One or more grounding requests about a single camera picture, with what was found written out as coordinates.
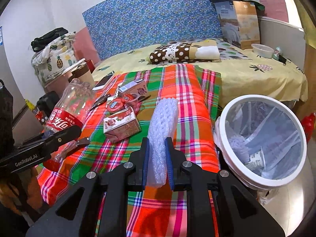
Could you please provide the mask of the person's left hand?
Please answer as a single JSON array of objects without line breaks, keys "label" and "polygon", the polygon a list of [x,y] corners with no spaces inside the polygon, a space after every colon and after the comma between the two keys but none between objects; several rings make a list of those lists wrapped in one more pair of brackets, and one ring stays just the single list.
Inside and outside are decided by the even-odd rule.
[{"label": "person's left hand", "polygon": [[1,179],[1,204],[20,216],[20,208],[26,204],[40,212],[44,201],[37,176],[38,172],[33,167]]}]

